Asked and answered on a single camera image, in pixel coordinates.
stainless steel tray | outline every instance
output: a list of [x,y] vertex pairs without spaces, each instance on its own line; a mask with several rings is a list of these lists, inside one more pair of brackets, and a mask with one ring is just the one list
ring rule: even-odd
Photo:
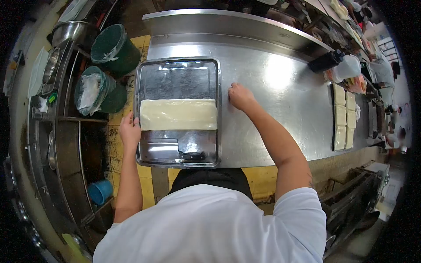
[[133,112],[144,99],[215,99],[218,130],[142,132],[136,160],[143,166],[215,168],[221,160],[221,71],[211,57],[148,60],[136,69]]

rectangular dough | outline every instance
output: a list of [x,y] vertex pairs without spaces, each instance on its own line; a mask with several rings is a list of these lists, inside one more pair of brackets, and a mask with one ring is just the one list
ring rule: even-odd
[[346,110],[355,111],[355,95],[347,91],[345,93]]
[[216,130],[218,109],[213,99],[142,100],[142,130]]
[[342,150],[345,148],[345,140],[346,140],[346,127],[336,126],[335,145],[333,146],[335,151]]
[[354,144],[354,129],[346,128],[346,144],[345,149],[352,148]]
[[335,104],[345,106],[345,90],[344,90],[344,88],[335,84],[335,83],[332,84],[332,85],[333,85],[333,95],[334,95],[334,99],[335,99]]
[[347,127],[350,129],[355,129],[357,127],[357,116],[354,111],[346,112],[346,123]]
[[335,125],[346,125],[346,108],[342,105],[335,105]]

worker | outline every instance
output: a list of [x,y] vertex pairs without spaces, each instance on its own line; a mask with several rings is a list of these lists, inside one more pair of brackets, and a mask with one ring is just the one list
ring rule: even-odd
[[392,123],[389,122],[389,130],[386,133],[385,140],[373,144],[371,146],[379,146],[384,149],[397,149],[404,146],[404,139],[406,137],[405,128],[393,128]]
[[361,73],[377,89],[394,88],[394,80],[400,75],[400,66],[397,61],[389,63],[382,52],[369,54],[370,62],[361,63]]
[[354,0],[344,0],[342,3],[348,9],[348,12],[354,22],[359,25],[364,33],[367,29],[367,24],[370,22],[369,19],[373,17],[371,10],[367,7],[362,7],[359,3]]
[[251,91],[233,83],[228,94],[255,125],[278,168],[273,215],[265,216],[253,203],[240,168],[181,170],[170,194],[142,210],[135,157],[141,129],[130,113],[119,129],[124,150],[114,223],[93,262],[322,263],[326,214],[306,158]]
[[242,12],[244,8],[250,7],[250,14],[265,17],[277,2],[278,0],[230,0],[227,10]]

baking tray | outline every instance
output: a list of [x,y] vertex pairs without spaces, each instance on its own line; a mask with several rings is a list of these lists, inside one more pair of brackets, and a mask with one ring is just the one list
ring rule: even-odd
[[330,92],[332,94],[332,112],[333,112],[333,136],[332,136],[332,151],[334,152],[347,152],[352,150],[352,148],[354,148],[354,143],[352,143],[352,147],[349,149],[342,149],[342,150],[335,150],[335,134],[336,134],[336,119],[335,119],[335,94],[334,94],[334,88],[333,88],[333,83],[331,83],[330,85]]
[[[212,57],[147,60],[136,69],[133,113],[144,99],[215,99],[221,127],[221,70]],[[221,160],[219,130],[143,131],[136,151],[143,166],[215,168]]]

stainless steel table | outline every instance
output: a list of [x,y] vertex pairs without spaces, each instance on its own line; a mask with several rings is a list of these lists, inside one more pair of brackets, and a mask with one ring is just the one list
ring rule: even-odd
[[[240,82],[254,93],[265,110],[291,133],[307,160],[347,152],[332,151],[330,83],[306,66],[313,57],[331,50],[327,45],[273,20],[230,11],[164,11],[144,15],[143,20],[152,34],[147,59],[212,56],[220,61],[220,167],[274,164],[252,122],[229,103],[227,90],[232,82]],[[348,151],[370,144],[368,107],[362,96],[356,97],[361,118],[354,147]]]

